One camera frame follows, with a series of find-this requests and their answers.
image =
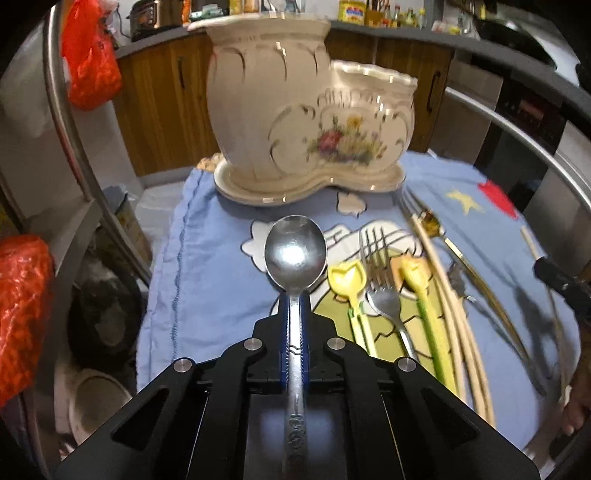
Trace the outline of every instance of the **silver bolt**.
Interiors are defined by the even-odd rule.
[[[401,358],[398,360],[398,368],[403,372],[412,372],[417,367],[417,363],[412,358]]]
[[[340,337],[329,338],[326,344],[329,346],[330,349],[333,350],[341,350],[342,348],[345,348],[346,345],[345,341]]]
[[[262,347],[262,341],[258,338],[249,338],[244,342],[244,348],[251,352],[256,352],[260,347]]]
[[[188,358],[180,358],[174,363],[174,369],[180,374],[188,372],[192,366],[193,362]]]

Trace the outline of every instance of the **floral decoration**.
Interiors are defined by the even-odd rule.
[[[329,162],[354,161],[369,165],[375,158],[382,158],[387,147],[379,139],[378,132],[362,132],[362,125],[362,116],[350,115],[346,125],[342,125],[333,115],[329,129],[323,129],[320,124],[320,135],[310,141],[308,153],[316,153]]]

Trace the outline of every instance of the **yellow star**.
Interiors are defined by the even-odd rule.
[[[447,194],[447,196],[451,199],[457,200],[462,204],[462,208],[464,209],[464,215],[468,215],[468,212],[471,208],[474,208],[477,212],[484,212],[482,207],[478,205],[472,197],[462,193],[458,190],[454,190]]]

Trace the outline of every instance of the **ceramic base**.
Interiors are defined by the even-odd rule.
[[[237,177],[235,169],[222,157],[214,172],[214,181],[224,197],[244,205],[276,206],[304,199],[327,186],[339,186],[356,192],[393,192],[400,188],[405,174],[398,164],[375,174],[348,174],[341,178],[337,178],[334,171],[323,172],[318,169],[314,171],[313,178],[303,177],[301,182],[288,190],[265,193],[257,192],[258,189],[252,184],[252,189],[241,187],[234,182]]]

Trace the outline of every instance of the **countertop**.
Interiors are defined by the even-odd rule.
[[[200,22],[204,28],[208,20]],[[556,73],[552,68],[542,62],[533,59],[523,53],[511,50],[508,47],[475,38],[461,37],[459,35],[447,35],[418,28],[369,28],[339,21],[332,21],[331,28],[371,35],[376,38],[400,38],[434,43],[456,50],[467,51],[487,59],[493,60],[516,72],[523,73],[536,82],[550,88],[560,95],[565,102],[581,114],[591,124],[591,95]],[[187,32],[184,27],[173,28],[151,37],[139,40],[130,45],[123,46],[116,52],[117,58],[123,58],[145,48],[166,41],[181,38],[186,35],[203,34],[203,29]]]

